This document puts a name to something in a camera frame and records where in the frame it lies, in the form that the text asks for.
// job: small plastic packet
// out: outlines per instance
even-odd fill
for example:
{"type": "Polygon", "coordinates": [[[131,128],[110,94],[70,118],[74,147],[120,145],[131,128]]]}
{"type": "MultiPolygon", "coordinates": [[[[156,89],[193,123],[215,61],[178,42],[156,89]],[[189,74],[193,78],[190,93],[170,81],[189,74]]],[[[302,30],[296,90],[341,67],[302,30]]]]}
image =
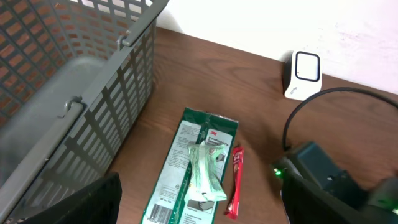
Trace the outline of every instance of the small plastic packet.
{"type": "Polygon", "coordinates": [[[241,180],[243,168],[243,147],[237,146],[232,149],[233,167],[235,179],[235,192],[231,203],[228,205],[225,215],[235,220],[238,217],[239,196],[241,195],[241,180]]]}
{"type": "Polygon", "coordinates": [[[226,200],[226,194],[216,175],[216,158],[224,151],[225,145],[200,145],[188,147],[192,175],[185,201],[218,202],[226,200]]]}

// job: basket bottom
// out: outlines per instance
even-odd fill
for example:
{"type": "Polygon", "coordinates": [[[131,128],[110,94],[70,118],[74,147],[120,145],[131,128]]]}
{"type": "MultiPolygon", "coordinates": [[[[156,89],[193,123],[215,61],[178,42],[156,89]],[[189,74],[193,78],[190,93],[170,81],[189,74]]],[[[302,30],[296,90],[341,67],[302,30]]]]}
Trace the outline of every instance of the basket bottom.
{"type": "Polygon", "coordinates": [[[81,96],[104,64],[94,57],[69,61],[0,129],[0,187],[57,116],[65,114],[65,102],[81,96]]]}

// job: perforated basket wall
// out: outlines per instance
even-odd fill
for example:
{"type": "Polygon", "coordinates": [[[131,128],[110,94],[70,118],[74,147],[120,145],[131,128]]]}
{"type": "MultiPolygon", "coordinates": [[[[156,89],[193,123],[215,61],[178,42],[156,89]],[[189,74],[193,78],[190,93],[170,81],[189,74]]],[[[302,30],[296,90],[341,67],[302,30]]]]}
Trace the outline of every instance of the perforated basket wall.
{"type": "MultiPolygon", "coordinates": [[[[150,4],[148,0],[1,1],[0,124],[71,58],[112,57],[119,35],[150,4]]],[[[87,105],[10,214],[11,223],[49,208],[106,172],[150,95],[154,40],[155,21],[101,94],[87,105]]]]}

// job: curved black wire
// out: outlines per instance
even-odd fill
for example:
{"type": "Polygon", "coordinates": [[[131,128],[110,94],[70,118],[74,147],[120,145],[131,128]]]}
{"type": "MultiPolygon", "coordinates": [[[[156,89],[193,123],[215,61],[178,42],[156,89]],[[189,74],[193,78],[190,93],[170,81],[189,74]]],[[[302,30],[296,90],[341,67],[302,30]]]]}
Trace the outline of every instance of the curved black wire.
{"type": "Polygon", "coordinates": [[[382,100],[382,101],[384,101],[386,103],[389,103],[392,106],[395,106],[398,109],[398,103],[395,102],[394,100],[389,99],[389,98],[387,98],[385,96],[382,96],[380,94],[374,93],[374,92],[369,91],[369,90],[363,90],[363,89],[360,89],[360,88],[352,88],[352,87],[338,87],[338,88],[330,88],[328,90],[320,91],[319,93],[316,93],[316,94],[308,97],[303,102],[301,102],[301,104],[299,104],[293,110],[293,112],[290,114],[289,118],[287,118],[287,121],[286,121],[286,124],[285,124],[285,128],[284,128],[284,133],[283,133],[283,136],[282,136],[282,147],[283,147],[284,151],[288,151],[290,149],[290,146],[287,146],[287,144],[286,144],[287,130],[289,128],[290,122],[292,121],[292,119],[296,115],[296,113],[299,112],[299,110],[301,108],[303,108],[303,106],[305,106],[309,101],[315,99],[316,97],[322,96],[322,95],[327,94],[327,93],[333,93],[333,92],[338,92],[338,91],[348,91],[348,92],[362,93],[362,94],[365,94],[365,95],[373,96],[373,97],[375,97],[375,98],[377,98],[379,100],[382,100]]]}

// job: green and white package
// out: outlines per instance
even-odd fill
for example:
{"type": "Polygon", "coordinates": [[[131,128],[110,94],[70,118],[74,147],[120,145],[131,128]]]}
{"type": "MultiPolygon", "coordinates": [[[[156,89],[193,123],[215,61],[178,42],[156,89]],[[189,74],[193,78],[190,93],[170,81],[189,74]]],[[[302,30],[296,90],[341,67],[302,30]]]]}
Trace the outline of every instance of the green and white package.
{"type": "Polygon", "coordinates": [[[216,158],[216,177],[222,183],[238,122],[222,116],[186,108],[148,204],[142,224],[210,224],[217,202],[185,201],[192,166],[188,147],[224,145],[216,158]]]}
{"type": "Polygon", "coordinates": [[[191,180],[185,202],[219,202],[226,200],[226,195],[217,178],[217,157],[225,151],[225,145],[207,146],[203,141],[200,145],[188,147],[192,165],[191,180]]]}

